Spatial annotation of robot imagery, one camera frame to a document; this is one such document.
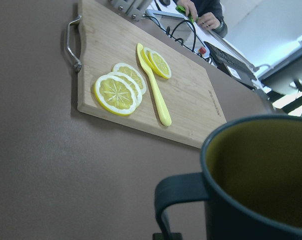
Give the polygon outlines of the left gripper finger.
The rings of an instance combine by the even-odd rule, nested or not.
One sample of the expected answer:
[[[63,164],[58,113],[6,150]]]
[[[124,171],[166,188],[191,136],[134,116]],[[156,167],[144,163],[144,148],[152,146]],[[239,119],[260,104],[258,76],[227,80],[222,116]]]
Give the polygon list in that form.
[[[173,233],[171,233],[171,234],[169,234],[169,235],[165,235],[165,234],[163,234],[163,233],[154,233],[153,235],[152,235],[152,239],[153,240],[182,240],[182,234],[181,233],[175,233],[175,232],[173,232]]]

